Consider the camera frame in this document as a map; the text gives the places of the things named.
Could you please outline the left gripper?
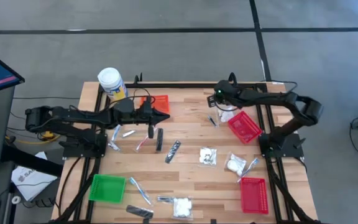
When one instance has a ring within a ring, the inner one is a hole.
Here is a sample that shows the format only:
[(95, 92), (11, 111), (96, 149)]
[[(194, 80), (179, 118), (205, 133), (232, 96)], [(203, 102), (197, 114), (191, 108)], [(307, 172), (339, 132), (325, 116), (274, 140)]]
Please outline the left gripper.
[(152, 109), (152, 97), (147, 96), (145, 101), (141, 104), (140, 108), (135, 110), (135, 124), (147, 124), (148, 125), (148, 138), (154, 138), (154, 129), (155, 124), (161, 123), (162, 121), (167, 120), (170, 115), (166, 114), (162, 111), (157, 109)]

